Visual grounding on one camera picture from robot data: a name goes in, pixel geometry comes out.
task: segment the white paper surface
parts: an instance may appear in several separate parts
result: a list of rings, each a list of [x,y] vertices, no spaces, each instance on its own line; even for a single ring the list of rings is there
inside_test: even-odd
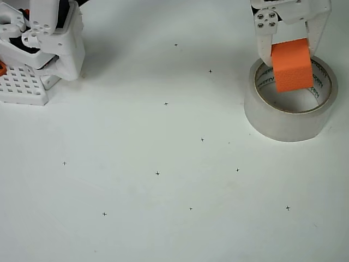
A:
[[[249,1],[88,2],[83,77],[0,104],[0,261],[349,261],[348,9],[332,117],[286,144],[245,118]]]

